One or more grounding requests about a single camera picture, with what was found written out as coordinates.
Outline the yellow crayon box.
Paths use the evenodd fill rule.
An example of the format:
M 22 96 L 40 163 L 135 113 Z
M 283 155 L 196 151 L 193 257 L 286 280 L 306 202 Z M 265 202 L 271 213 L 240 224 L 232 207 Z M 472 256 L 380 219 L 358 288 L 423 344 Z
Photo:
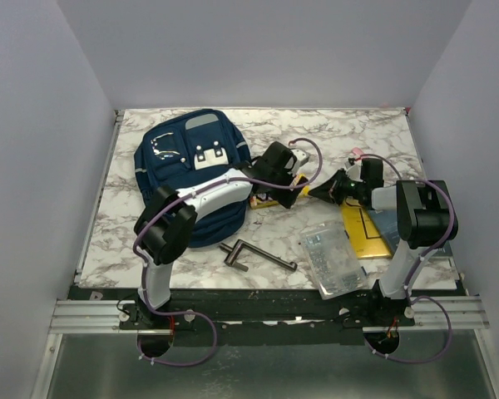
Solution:
M 265 192 L 253 195 L 249 199 L 251 209 L 263 209 L 271 206 L 281 205 L 286 209 L 290 209 L 298 198 L 309 196 L 309 187 L 306 185 L 299 190 L 280 190 L 278 194 Z

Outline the navy blue student backpack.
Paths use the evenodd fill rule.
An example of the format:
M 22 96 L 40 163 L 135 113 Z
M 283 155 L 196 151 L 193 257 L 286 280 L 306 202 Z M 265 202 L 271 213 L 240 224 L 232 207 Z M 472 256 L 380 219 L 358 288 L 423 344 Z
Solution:
M 158 205 L 158 189 L 165 185 L 179 190 L 209 185 L 212 180 L 223 182 L 204 196 L 224 195 L 232 202 L 199 217 L 190 237 L 191 248 L 217 244 L 242 226 L 252 184 L 226 184 L 224 174 L 242 176 L 232 167 L 249 161 L 250 150 L 240 130 L 223 112 L 212 109 L 193 111 L 154 126 L 134 154 L 136 182 L 145 205 Z

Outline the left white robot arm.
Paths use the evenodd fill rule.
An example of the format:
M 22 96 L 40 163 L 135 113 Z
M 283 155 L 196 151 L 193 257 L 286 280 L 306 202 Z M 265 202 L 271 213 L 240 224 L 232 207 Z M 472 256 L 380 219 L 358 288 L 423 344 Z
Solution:
M 177 190 L 160 187 L 134 227 L 133 252 L 143 260 L 140 320 L 149 328 L 166 322 L 172 266 L 190 246 L 196 223 L 228 205 L 247 205 L 257 193 L 291 207 L 300 192 L 294 178 L 308 160 L 304 150 L 275 141 L 255 162 L 229 166 L 201 184 Z

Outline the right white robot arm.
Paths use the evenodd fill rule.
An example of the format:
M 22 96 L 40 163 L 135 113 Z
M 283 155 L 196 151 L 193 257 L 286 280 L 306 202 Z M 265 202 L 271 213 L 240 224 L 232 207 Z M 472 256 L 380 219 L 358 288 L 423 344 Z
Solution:
M 382 326 L 396 316 L 396 307 L 390 299 L 409 298 L 424 264 L 457 235 L 458 221 L 444 181 L 405 180 L 396 174 L 395 184 L 386 186 L 383 166 L 390 165 L 389 160 L 375 154 L 362 154 L 357 160 L 358 180 L 340 169 L 312 188 L 309 196 L 331 204 L 342 204 L 351 198 L 366 210 L 396 212 L 398 248 L 388 271 L 378 280 L 382 297 L 366 305 L 368 320 Z

